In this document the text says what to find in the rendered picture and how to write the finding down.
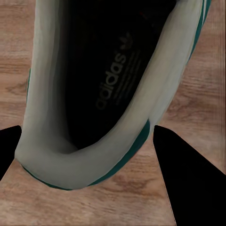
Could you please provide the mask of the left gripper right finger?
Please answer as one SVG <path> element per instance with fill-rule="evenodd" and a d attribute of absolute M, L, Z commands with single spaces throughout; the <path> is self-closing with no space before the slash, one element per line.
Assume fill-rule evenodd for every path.
<path fill-rule="evenodd" d="M 177 226 L 226 226 L 226 175 L 168 128 L 153 145 Z"/>

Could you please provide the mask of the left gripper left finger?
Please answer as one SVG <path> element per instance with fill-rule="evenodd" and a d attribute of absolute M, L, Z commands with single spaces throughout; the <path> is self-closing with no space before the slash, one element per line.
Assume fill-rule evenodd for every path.
<path fill-rule="evenodd" d="M 0 181 L 15 158 L 15 149 L 21 134 L 20 125 L 0 130 Z"/>

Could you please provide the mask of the gym shoe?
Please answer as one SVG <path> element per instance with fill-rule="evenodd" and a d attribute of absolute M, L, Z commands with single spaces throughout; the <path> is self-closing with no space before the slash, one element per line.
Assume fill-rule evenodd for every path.
<path fill-rule="evenodd" d="M 163 119 L 212 0 L 36 0 L 15 158 L 49 187 L 116 175 Z"/>

